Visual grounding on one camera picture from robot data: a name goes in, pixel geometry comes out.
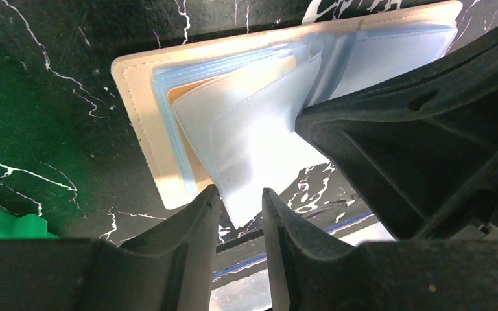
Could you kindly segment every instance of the blue stripe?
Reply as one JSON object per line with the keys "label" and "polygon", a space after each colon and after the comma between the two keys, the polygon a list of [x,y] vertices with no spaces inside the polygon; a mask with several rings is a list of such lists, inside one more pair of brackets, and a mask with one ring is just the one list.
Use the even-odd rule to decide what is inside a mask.
{"label": "blue stripe", "polygon": [[[358,217],[355,217],[355,218],[352,218],[352,219],[349,219],[341,224],[337,224],[337,225],[334,225],[333,227],[329,228],[326,230],[327,233],[330,233],[334,230],[337,230],[341,227],[344,227],[345,225],[351,225],[351,224],[354,224],[355,222],[358,222],[359,220],[362,220],[363,218],[366,218],[366,217],[369,217],[369,216],[372,216],[373,215],[373,212],[367,212],[367,213],[364,213],[364,214],[361,214],[360,216]],[[259,260],[263,260],[266,258],[266,254],[264,255],[260,255],[260,256],[257,256],[253,259],[250,259],[250,260],[247,260],[247,261],[244,261],[240,264],[236,264],[235,266],[232,266],[228,269],[224,269],[220,272],[217,272],[215,274],[213,274],[213,282],[216,281],[217,279],[223,277],[225,274],[229,274],[235,270],[239,270],[243,267],[246,267],[246,266],[249,266],[250,264],[253,264]]]}

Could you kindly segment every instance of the card holder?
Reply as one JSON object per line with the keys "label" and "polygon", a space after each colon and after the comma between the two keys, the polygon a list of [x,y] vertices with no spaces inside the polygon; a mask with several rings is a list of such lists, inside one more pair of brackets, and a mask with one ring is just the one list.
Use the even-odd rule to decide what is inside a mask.
{"label": "card holder", "polygon": [[206,148],[209,144],[208,124],[217,115],[292,71],[295,61],[293,56],[261,60],[209,81],[175,102],[173,107],[178,123],[208,172],[213,163],[212,154]]}
{"label": "card holder", "polygon": [[296,178],[297,163],[282,168],[293,159],[293,121],[318,74],[321,56],[317,53],[232,109],[217,113],[208,124],[209,143],[204,148],[211,151],[209,173],[235,225],[245,224],[261,210],[264,187],[277,188]]}
{"label": "card holder", "polygon": [[455,26],[428,24],[360,31],[335,90],[322,97],[322,101],[365,89],[431,63],[445,54],[456,34]]}
{"label": "card holder", "polygon": [[217,185],[232,223],[243,225],[261,210],[264,187],[281,193],[304,168],[291,161],[292,154],[308,154],[304,150],[312,148],[294,133],[303,105],[313,97],[329,99],[425,65],[443,55],[456,33],[454,26],[424,24],[315,36],[320,52],[291,73],[263,78],[268,70],[277,70],[272,64],[278,60],[271,58],[179,98],[176,118]]}

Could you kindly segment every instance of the green object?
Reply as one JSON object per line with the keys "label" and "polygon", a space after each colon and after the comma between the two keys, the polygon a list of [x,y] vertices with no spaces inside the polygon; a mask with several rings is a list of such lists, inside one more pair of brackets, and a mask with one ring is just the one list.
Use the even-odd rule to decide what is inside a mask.
{"label": "green object", "polygon": [[0,210],[0,238],[58,238],[47,232],[47,221],[35,214],[16,218]]}

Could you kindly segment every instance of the black marble surface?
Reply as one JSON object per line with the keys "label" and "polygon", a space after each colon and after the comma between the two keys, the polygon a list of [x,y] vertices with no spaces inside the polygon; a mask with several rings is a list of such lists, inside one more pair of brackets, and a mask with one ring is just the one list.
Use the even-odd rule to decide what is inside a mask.
{"label": "black marble surface", "polygon": [[[0,0],[0,207],[39,213],[62,237],[116,244],[176,212],[163,208],[112,80],[118,56],[430,2]],[[498,25],[498,0],[462,2],[451,51]],[[282,198],[300,212],[331,208],[352,199],[344,182],[317,166]],[[223,215],[219,243],[258,229],[259,217],[235,230]]]}

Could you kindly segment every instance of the wallet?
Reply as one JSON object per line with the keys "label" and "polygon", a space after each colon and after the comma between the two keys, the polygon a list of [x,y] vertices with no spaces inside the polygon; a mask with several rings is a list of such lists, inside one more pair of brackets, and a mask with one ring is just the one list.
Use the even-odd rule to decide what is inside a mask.
{"label": "wallet", "polygon": [[217,185],[235,227],[327,159],[294,133],[305,106],[442,57],[462,5],[432,5],[122,56],[112,75],[166,209]]}

